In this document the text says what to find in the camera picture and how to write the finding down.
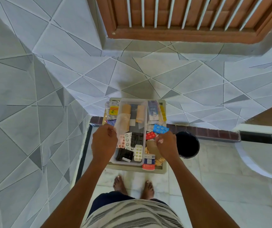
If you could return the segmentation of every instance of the striped shirt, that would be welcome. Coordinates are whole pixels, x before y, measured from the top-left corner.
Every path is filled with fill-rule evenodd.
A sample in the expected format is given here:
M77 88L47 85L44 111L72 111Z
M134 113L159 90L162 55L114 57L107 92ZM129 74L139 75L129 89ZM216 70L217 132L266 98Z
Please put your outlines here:
M131 199L105 205L94 211L83 228L183 228L176 213L167 205Z

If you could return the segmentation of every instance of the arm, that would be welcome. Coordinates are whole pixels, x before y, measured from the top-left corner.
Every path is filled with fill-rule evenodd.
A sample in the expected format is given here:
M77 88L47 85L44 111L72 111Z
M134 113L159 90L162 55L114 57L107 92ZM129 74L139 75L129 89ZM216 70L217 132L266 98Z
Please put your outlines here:
M105 124L93 134L93 160L88 169L42 225L42 228L79 228L98 179L115 152L117 136L113 126Z
M192 226L239 228L184 165L178 154L176 135L172 132L160 134L156 142L160 154L168 161L176 176Z

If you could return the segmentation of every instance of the bare feet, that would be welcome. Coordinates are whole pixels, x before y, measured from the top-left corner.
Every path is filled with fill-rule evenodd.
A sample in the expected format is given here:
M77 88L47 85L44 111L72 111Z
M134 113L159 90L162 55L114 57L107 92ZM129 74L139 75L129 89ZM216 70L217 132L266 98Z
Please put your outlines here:
M128 195L122 177L120 175L115 177L113 188L115 191L119 191L125 195Z
M150 181L146 181L140 199L150 200L154 198L154 188Z

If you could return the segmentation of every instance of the black trash bin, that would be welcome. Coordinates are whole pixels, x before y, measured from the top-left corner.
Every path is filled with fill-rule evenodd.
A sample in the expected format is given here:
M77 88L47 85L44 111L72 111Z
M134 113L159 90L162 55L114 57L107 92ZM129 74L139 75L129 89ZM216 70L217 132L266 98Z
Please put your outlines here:
M176 134L177 148L180 157L195 157L200 149L198 139L189 132L181 131Z

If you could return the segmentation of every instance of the geometric tile wall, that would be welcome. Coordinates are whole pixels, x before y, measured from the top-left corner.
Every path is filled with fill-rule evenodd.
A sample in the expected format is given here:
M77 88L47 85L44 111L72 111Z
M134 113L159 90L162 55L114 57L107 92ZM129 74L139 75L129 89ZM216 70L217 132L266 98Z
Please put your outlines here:
M61 202L87 115L0 19L0 227L40 227Z
M259 46L105 39L95 0L0 0L0 18L90 115L162 98L170 123L232 130L272 107L272 31Z

